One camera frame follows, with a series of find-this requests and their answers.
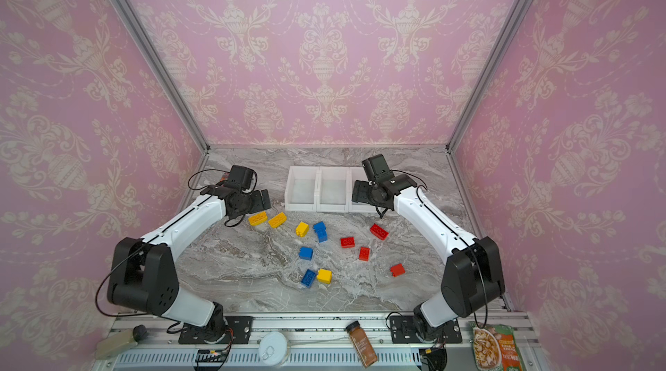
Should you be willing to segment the white bin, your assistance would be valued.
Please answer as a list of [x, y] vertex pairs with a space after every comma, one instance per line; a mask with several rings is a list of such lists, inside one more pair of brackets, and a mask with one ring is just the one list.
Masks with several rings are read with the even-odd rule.
[[318, 166], [291, 166], [284, 192], [284, 207], [289, 212], [315, 212], [319, 194]]
[[346, 213], [350, 169], [343, 166], [321, 166], [317, 210], [321, 213]]
[[375, 213], [376, 209], [374, 206], [364, 204], [364, 203], [355, 203], [351, 200], [352, 194], [354, 192], [354, 186], [357, 180], [360, 180], [363, 184], [368, 183], [368, 179], [364, 169], [361, 166], [349, 167], [349, 176], [348, 176], [348, 185], [347, 185], [347, 201], [349, 204], [350, 213], [363, 213], [371, 214]]

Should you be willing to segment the red arch lego brick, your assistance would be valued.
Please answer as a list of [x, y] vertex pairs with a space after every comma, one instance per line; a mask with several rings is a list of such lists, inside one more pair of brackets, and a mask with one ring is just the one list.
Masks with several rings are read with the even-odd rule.
[[389, 236], [389, 233], [384, 230], [383, 227], [377, 224], [371, 225], [371, 227], [369, 227], [369, 231], [374, 237], [381, 241], [385, 241], [385, 239]]

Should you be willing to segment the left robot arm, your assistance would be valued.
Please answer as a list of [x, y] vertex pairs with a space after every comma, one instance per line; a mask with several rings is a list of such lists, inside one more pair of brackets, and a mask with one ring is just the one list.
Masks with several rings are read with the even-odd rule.
[[183, 289], [176, 270], [180, 255], [211, 226], [234, 227], [248, 215], [271, 208], [258, 175], [234, 165], [228, 175], [201, 188], [183, 211], [139, 239], [126, 238], [114, 248], [107, 278], [107, 300], [121, 308], [183, 324], [206, 343], [218, 343], [232, 331], [221, 304]]

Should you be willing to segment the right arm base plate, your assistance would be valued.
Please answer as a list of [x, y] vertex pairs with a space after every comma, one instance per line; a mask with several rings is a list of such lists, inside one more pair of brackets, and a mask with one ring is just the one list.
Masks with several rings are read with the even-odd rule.
[[414, 315], [390, 315], [387, 324], [391, 341], [395, 344], [463, 342], [461, 327], [456, 320], [445, 322], [436, 329], [427, 329]]

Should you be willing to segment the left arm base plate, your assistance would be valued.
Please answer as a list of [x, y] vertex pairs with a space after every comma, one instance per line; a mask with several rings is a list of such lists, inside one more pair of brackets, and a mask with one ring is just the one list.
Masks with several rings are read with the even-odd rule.
[[249, 343], [253, 330], [253, 317], [225, 316], [221, 329], [208, 329], [184, 324], [178, 343], [181, 345], [194, 344], [241, 344]]

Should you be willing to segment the blue long lego brick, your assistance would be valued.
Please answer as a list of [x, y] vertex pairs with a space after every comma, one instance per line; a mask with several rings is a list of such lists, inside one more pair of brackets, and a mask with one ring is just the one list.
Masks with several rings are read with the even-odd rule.
[[316, 229], [315, 234], [317, 235], [317, 240], [319, 243], [323, 243], [328, 240], [328, 234], [325, 229], [320, 229], [320, 230]]

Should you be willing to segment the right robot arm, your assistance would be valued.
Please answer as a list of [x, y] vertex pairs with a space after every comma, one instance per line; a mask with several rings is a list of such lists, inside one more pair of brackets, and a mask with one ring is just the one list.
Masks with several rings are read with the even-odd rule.
[[427, 187], [412, 176], [390, 169], [383, 155], [362, 162], [367, 180], [357, 180], [351, 201], [376, 208], [379, 215], [394, 211], [413, 225], [444, 263], [440, 289], [414, 309], [419, 338], [435, 340], [441, 328], [478, 310], [488, 311], [502, 297], [506, 284], [499, 246], [490, 237], [479, 239], [464, 230], [426, 196]]

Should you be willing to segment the yellow long lego brick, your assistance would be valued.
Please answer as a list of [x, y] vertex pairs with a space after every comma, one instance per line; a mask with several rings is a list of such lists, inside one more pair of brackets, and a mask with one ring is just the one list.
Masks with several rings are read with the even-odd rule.
[[268, 215], [266, 212], [261, 212], [254, 214], [250, 218], [248, 218], [248, 223], [250, 226], [258, 226], [262, 225], [263, 223], [266, 223], [268, 221]]

